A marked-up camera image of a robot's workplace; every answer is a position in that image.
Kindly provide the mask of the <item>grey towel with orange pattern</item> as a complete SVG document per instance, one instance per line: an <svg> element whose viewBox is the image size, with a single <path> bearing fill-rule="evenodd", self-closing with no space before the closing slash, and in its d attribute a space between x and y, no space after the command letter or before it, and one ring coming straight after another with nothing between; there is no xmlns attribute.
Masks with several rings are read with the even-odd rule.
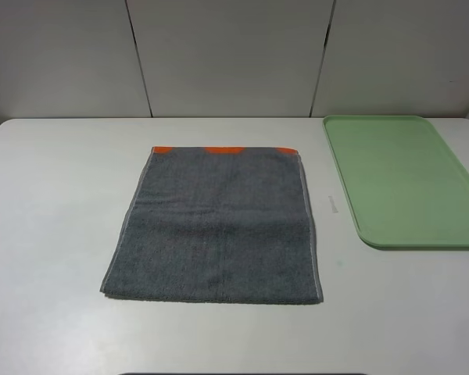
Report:
<svg viewBox="0 0 469 375"><path fill-rule="evenodd" d="M154 147L101 292L157 302L321 303L316 228L299 153Z"/></svg>

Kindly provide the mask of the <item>light green plastic tray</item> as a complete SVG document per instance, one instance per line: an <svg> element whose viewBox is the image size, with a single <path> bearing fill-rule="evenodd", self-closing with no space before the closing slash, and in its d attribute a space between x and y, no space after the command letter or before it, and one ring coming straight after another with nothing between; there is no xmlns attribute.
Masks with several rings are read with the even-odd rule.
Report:
<svg viewBox="0 0 469 375"><path fill-rule="evenodd" d="M356 232L376 248L469 248L469 173L419 116L327 116Z"/></svg>

